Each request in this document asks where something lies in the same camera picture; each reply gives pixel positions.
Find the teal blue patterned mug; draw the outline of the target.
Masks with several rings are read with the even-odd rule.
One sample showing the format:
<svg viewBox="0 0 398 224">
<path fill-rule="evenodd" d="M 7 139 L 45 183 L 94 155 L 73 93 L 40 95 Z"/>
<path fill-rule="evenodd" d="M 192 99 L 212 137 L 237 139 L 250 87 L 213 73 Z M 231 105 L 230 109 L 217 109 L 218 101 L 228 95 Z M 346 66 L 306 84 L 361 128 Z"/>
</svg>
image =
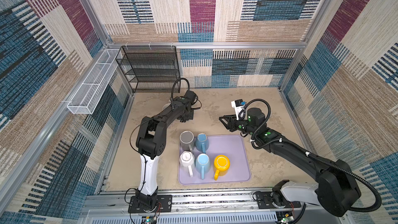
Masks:
<svg viewBox="0 0 398 224">
<path fill-rule="evenodd" d="M 198 151 L 202 153 L 206 153 L 209 149 L 209 140 L 205 133 L 200 133 L 197 135 L 197 139 L 195 141 L 195 147 Z"/>
</svg>

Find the lavender purple mug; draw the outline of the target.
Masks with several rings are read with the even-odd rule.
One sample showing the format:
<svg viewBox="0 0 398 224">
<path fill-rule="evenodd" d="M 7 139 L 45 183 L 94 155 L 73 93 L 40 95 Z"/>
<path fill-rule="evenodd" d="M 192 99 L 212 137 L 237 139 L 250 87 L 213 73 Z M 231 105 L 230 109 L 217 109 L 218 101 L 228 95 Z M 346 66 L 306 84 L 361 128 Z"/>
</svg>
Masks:
<svg viewBox="0 0 398 224">
<path fill-rule="evenodd" d="M 171 103 L 167 103 L 162 107 L 162 112 L 168 113 L 172 111 Z"/>
</svg>

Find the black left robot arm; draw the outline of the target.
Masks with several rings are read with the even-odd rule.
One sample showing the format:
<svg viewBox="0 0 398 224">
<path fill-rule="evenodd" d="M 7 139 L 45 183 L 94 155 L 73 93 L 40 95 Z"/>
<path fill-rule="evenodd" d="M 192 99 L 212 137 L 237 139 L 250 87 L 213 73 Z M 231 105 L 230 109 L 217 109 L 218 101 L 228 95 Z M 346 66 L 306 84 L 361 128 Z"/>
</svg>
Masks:
<svg viewBox="0 0 398 224">
<path fill-rule="evenodd" d="M 158 203 L 157 170 L 159 157 L 166 147 L 167 129 L 175 120 L 192 120 L 192 106 L 196 100 L 197 94 L 187 90 L 183 96 L 172 96 L 169 106 L 162 112 L 141 121 L 136 139 L 137 152 L 141 156 L 141 180 L 134 201 L 149 210 Z"/>
</svg>

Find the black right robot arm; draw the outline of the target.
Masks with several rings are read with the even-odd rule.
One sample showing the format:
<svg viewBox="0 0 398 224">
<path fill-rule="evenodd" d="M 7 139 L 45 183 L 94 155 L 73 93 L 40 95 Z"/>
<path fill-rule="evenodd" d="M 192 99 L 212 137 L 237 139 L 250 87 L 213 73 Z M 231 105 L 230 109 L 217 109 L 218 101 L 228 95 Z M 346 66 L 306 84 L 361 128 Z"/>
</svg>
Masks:
<svg viewBox="0 0 398 224">
<path fill-rule="evenodd" d="M 240 131 L 249 135 L 254 149 L 264 149 L 286 159 L 316 182 L 311 186 L 287 179 L 280 181 L 270 194 L 276 207 L 284 207 L 289 202 L 303 202 L 320 205 L 337 217 L 342 217 L 347 211 L 355 211 L 353 205 L 361 197 L 360 178 L 352 173 L 346 162 L 320 157 L 267 127 L 267 116 L 259 108 L 250 108 L 246 116 L 247 119 L 235 114 L 224 115 L 219 120 L 230 132 Z"/>
</svg>

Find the grey mug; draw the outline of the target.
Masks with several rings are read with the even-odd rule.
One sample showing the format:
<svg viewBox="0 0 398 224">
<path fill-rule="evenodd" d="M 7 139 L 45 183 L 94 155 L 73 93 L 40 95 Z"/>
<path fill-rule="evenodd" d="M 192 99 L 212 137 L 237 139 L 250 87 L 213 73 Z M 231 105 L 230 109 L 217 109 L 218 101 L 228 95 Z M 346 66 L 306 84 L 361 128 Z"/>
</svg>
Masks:
<svg viewBox="0 0 398 224">
<path fill-rule="evenodd" d="M 193 152 L 195 148 L 194 134 L 191 131 L 183 131 L 179 137 L 180 148 L 183 151 Z"/>
</svg>

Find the yellow mug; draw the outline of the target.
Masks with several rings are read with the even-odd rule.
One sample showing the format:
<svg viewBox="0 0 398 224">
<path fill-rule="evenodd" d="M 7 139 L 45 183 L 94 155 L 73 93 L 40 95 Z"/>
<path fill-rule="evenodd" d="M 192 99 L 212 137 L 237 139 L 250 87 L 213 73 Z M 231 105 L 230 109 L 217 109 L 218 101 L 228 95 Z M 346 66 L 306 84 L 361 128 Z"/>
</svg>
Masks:
<svg viewBox="0 0 398 224">
<path fill-rule="evenodd" d="M 214 180 L 225 176 L 230 168 L 230 160 L 225 155 L 218 155 L 214 159 Z"/>
</svg>

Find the white mug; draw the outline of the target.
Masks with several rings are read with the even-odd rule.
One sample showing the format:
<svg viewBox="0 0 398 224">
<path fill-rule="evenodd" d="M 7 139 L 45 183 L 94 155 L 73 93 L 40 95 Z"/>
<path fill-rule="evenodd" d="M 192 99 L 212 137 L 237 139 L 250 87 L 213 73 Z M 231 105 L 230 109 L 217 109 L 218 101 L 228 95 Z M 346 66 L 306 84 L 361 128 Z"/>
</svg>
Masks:
<svg viewBox="0 0 398 224">
<path fill-rule="evenodd" d="M 184 151 L 179 157 L 179 163 L 180 168 L 186 175 L 189 175 L 189 177 L 194 176 L 195 158 L 192 152 Z"/>
</svg>

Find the light blue mug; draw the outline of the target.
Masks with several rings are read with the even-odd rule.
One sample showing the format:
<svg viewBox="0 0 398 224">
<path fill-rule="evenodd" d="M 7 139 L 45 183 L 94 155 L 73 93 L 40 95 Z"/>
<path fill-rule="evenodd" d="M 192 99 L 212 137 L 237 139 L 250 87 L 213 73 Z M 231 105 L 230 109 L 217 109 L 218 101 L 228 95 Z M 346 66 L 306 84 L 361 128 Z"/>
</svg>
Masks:
<svg viewBox="0 0 398 224">
<path fill-rule="evenodd" d="M 195 161 L 195 168 L 199 173 L 200 179 L 204 180 L 205 175 L 210 171 L 210 158 L 207 154 L 198 155 Z"/>
</svg>

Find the lavender silicone tray mat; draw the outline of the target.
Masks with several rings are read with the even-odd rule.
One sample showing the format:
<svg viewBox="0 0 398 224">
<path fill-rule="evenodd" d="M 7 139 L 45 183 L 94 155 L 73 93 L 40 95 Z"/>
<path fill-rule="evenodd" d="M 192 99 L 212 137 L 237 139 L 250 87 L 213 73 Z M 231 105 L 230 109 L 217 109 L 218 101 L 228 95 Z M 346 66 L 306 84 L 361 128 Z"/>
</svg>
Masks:
<svg viewBox="0 0 398 224">
<path fill-rule="evenodd" d="M 236 183 L 251 179 L 251 172 L 246 155 L 243 138 L 239 135 L 210 135 L 207 137 L 209 148 L 209 170 L 202 174 L 201 169 L 192 168 L 193 176 L 188 169 L 179 165 L 178 181 L 180 184 L 203 185 L 213 183 Z M 229 167 L 216 167 L 215 162 L 220 157 L 229 160 Z"/>
</svg>

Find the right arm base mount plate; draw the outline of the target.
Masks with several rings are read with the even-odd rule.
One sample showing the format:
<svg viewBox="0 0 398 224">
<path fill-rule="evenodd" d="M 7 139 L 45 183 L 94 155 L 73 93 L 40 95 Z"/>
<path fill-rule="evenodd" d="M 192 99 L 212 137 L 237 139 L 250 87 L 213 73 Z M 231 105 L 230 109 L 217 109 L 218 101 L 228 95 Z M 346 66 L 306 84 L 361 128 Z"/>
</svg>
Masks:
<svg viewBox="0 0 398 224">
<path fill-rule="evenodd" d="M 255 191 L 252 195 L 259 209 L 301 208 L 300 202 L 287 201 L 282 195 L 272 191 Z"/>
</svg>

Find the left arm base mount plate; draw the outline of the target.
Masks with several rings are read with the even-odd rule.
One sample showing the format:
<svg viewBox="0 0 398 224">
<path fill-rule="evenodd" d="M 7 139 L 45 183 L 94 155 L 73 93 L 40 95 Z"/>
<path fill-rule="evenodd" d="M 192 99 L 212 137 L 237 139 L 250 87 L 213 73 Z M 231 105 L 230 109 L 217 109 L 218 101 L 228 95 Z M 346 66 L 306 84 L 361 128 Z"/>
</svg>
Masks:
<svg viewBox="0 0 398 224">
<path fill-rule="evenodd" d="M 172 211 L 173 196 L 160 195 L 155 197 L 131 197 L 128 213 L 169 213 Z"/>
</svg>

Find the aluminium front rail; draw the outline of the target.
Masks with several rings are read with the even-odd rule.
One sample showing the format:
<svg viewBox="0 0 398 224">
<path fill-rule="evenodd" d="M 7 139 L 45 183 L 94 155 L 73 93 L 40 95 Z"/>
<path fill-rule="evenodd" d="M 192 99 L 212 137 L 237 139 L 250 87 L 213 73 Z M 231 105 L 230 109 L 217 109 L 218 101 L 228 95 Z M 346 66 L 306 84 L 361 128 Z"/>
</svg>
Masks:
<svg viewBox="0 0 398 224">
<path fill-rule="evenodd" d="M 345 224 L 347 216 L 334 217 L 321 206 L 289 203 L 276 208 L 270 202 L 257 203 L 255 193 L 269 194 L 270 188 L 225 188 L 161 190 L 170 195 L 161 211 L 130 213 L 133 192 L 109 191 L 88 196 L 78 215 L 80 224 L 141 224 L 155 216 L 159 224 L 276 224 L 283 218 L 300 217 L 301 224 Z"/>
</svg>

